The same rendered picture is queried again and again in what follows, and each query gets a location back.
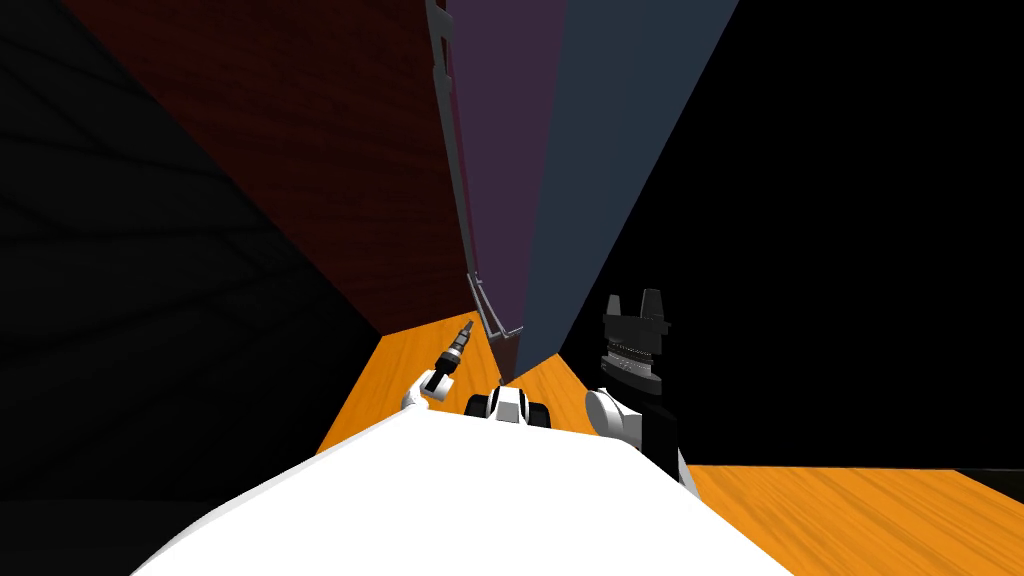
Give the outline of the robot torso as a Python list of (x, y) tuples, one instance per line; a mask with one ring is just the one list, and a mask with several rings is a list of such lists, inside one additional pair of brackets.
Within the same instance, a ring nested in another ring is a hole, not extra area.
[(132, 576), (791, 576), (629, 444), (411, 405)]

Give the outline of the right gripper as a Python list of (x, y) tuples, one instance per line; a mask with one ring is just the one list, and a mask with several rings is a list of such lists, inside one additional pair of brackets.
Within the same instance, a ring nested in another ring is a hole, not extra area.
[(602, 317), (608, 353), (630, 357), (663, 354), (663, 338), (671, 324), (664, 320), (662, 291), (643, 291), (640, 317), (622, 315), (620, 295), (608, 297)]

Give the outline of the dark red wooden door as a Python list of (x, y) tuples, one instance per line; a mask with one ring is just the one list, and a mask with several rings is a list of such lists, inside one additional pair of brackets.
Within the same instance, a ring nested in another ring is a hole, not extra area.
[(425, 0), (63, 0), (381, 334), (472, 299)]

